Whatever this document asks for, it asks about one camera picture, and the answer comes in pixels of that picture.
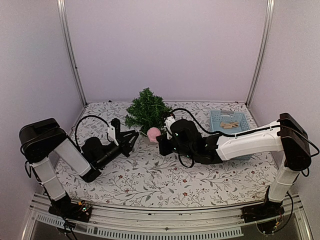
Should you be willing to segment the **pink pompom ornament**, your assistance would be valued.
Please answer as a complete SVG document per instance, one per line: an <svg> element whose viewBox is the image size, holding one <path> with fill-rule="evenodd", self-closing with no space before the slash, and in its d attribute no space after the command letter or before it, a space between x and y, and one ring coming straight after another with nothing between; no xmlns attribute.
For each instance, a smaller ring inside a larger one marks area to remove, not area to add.
<svg viewBox="0 0 320 240"><path fill-rule="evenodd" d="M147 136L148 139L151 143L158 143L157 141L157 137L161 136L161 131L156 128L156 127L151 127L148 131L147 131Z"/></svg>

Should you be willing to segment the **small green christmas tree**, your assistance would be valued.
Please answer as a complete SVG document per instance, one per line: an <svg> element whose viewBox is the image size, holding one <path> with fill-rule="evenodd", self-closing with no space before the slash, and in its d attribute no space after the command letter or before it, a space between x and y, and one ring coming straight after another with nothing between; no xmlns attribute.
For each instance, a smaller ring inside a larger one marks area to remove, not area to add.
<svg viewBox="0 0 320 240"><path fill-rule="evenodd" d="M171 106L164 103L161 96L154 95L147 87L139 92L139 97L134 98L126 109L124 123L128 128L140 128L145 135L151 128L157 128L163 134L164 119L172 110Z"/></svg>

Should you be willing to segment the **beige ribbon bow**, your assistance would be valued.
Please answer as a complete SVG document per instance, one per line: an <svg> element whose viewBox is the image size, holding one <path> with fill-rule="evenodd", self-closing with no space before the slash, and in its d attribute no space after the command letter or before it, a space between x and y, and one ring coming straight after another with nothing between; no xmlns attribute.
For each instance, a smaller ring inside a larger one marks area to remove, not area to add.
<svg viewBox="0 0 320 240"><path fill-rule="evenodd" d="M238 128L240 124L238 122L221 122L219 127L222 129Z"/></svg>

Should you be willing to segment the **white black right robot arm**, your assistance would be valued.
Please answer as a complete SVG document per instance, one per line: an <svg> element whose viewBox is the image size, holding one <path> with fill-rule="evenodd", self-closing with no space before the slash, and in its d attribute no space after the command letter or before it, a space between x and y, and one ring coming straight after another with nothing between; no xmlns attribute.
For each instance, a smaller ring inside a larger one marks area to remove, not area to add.
<svg viewBox="0 0 320 240"><path fill-rule="evenodd" d="M233 134L214 131L206 137L198 131L200 124L196 120L176 120L170 115L165 126L167 133L156 137L159 153L162 156L176 153L190 159L192 164L220 164L246 155L283 152L281 167L267 189L265 202L258 208L262 218L269 218L278 210L278 204L300 172L312 162L308 135L288 113L262 127Z"/></svg>

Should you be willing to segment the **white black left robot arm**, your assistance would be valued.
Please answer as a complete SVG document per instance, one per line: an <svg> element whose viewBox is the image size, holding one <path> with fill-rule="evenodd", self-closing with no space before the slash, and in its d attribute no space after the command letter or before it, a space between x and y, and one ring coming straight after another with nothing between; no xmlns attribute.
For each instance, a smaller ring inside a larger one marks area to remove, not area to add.
<svg viewBox="0 0 320 240"><path fill-rule="evenodd" d="M91 183L115 158L130 156L139 133L121 131L119 119L114 118L107 124L107 136L108 145L103 145L98 137L90 137L79 146L78 141L72 140L54 118L28 124L19 131L21 153L63 217L74 213L74 205L66 200L68 194L49 160L50 154L58 155L83 181Z"/></svg>

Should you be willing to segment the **light blue perforated basket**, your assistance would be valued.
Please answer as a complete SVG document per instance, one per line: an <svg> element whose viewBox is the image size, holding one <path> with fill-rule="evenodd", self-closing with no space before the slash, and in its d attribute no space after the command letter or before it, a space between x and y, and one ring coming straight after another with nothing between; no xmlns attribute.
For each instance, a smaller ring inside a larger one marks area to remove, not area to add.
<svg viewBox="0 0 320 240"><path fill-rule="evenodd" d="M221 131L225 134L236 134L250 130L244 112L231 110L211 110L210 127L211 131Z"/></svg>

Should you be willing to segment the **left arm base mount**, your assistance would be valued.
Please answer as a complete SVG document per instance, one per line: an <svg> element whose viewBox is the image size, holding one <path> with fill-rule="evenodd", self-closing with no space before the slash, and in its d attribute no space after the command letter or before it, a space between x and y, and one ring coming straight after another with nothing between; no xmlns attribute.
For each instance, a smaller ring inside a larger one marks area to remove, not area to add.
<svg viewBox="0 0 320 240"><path fill-rule="evenodd" d="M52 215L85 223L88 223L91 218L92 205L84 200L74 203L68 195L59 200L53 200L49 197L49 200L48 212Z"/></svg>

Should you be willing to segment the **aluminium front rail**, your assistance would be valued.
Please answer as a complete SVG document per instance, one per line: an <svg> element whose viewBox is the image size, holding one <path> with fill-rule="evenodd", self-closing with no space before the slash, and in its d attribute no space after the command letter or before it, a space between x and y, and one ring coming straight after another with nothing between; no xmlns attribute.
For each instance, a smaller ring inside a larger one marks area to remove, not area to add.
<svg viewBox="0 0 320 240"><path fill-rule="evenodd" d="M24 240L312 240L307 215L297 194L283 201L275 233L271 218L245 222L242 205L150 208L93 203L88 222L49 213L50 202L35 194L22 231Z"/></svg>

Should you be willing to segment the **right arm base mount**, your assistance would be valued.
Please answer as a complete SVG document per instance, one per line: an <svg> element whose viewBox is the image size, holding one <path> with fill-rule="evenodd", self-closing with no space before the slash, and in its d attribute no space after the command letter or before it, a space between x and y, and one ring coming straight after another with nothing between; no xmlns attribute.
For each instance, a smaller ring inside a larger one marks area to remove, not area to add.
<svg viewBox="0 0 320 240"><path fill-rule="evenodd" d="M285 213L283 202L273 202L268 198L263 203L241 208L241 218L245 223L273 218Z"/></svg>

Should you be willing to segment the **aluminium corner post right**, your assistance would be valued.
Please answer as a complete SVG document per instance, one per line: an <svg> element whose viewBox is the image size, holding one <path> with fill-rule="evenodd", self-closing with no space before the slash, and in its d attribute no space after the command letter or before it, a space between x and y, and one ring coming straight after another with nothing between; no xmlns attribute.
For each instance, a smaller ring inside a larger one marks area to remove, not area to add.
<svg viewBox="0 0 320 240"><path fill-rule="evenodd" d="M254 67L254 71L253 71L251 84L250 84L249 91L245 101L245 105L248 108L250 108L250 106L252 105L254 95L258 86L261 70L263 67L263 61L265 58L267 43L268 43L268 39L269 39L271 27L272 27L274 7L275 7L274 0L266 1L265 18L264 18L264 24L263 24L263 30L262 30L262 37L260 41L260 47L259 47L258 56L257 56L256 64Z"/></svg>

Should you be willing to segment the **aluminium corner post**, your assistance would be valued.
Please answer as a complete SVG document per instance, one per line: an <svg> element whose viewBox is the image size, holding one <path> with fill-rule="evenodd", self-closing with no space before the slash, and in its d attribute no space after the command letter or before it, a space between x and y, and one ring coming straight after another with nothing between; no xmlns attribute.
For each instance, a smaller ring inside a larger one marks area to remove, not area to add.
<svg viewBox="0 0 320 240"><path fill-rule="evenodd" d="M251 84L250 84L249 91L245 101L245 105L248 108L250 108L250 106L252 105L254 95L258 86L261 70L263 67L263 61L265 58L267 43L268 43L268 39L269 39L271 27L272 27L274 7L275 7L274 0L266 1L265 18L264 18L264 24L263 24L263 30L262 30L262 37L260 41L260 47L259 47L258 56L257 56L256 64L254 67L254 71L253 71Z"/></svg>
<svg viewBox="0 0 320 240"><path fill-rule="evenodd" d="M72 39L70 35L70 30L69 30L69 25L68 25L68 18L67 18L67 11L66 11L66 3L64 0L57 0L57 10L58 10L58 15L59 15L59 20L61 24L61 30L62 30L62 35L64 38L65 46L66 46L66 51L71 67L71 72L73 75L73 79L75 82L75 87L79 95L79 99L81 104L86 107L88 105L87 99L85 96L85 91L81 82L80 74L79 74L79 68L76 62L76 57L72 45Z"/></svg>

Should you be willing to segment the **aluminium corner post left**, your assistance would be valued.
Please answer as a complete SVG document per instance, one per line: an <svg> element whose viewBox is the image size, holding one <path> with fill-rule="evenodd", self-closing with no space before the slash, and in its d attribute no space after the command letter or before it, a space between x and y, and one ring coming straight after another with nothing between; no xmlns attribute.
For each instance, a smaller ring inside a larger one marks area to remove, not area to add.
<svg viewBox="0 0 320 240"><path fill-rule="evenodd" d="M71 72L73 75L73 79L75 82L75 87L79 95L79 99L81 104L86 107L88 105L87 99L85 96L85 91L81 82L80 74L79 74L79 68L76 62L76 57L72 45L72 39L70 35L70 30L69 30L69 25L68 25L68 18L67 18L67 11L66 11L66 3L64 0L57 0L57 10L58 10L58 15L59 15L59 20L61 24L61 30L62 30L62 35L64 38L65 46L66 46L66 51L71 67Z"/></svg>

